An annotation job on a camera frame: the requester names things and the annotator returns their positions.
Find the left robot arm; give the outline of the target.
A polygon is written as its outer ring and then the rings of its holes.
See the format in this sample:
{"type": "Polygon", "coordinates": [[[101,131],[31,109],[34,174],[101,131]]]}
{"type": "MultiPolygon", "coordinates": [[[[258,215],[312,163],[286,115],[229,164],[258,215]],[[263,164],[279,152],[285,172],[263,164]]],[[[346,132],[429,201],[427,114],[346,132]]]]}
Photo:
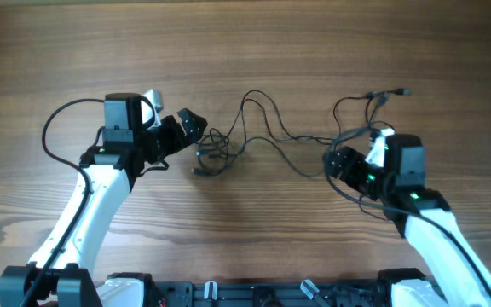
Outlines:
{"type": "Polygon", "coordinates": [[[113,93],[101,100],[105,124],[95,142],[71,167],[75,189],[47,240],[24,266],[8,266],[0,277],[2,306],[165,306],[166,296],[150,274],[116,273],[96,285],[92,272],[118,208],[136,179],[165,171],[166,157],[196,143],[205,118],[183,108],[162,110],[153,90],[113,93]]]}

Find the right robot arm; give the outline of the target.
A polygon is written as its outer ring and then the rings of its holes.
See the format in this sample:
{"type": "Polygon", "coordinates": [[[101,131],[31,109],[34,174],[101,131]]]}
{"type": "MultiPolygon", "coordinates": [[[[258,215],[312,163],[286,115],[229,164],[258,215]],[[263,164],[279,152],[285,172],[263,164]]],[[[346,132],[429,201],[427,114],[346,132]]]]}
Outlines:
{"type": "Polygon", "coordinates": [[[361,136],[349,131],[334,139],[324,157],[330,186],[339,179],[358,192],[360,206],[381,210],[401,238],[429,268],[433,282],[412,270],[390,272],[391,306],[491,306],[491,273],[462,235],[450,205],[425,186],[424,147],[419,137],[379,131],[369,154],[344,142],[361,136]]]}

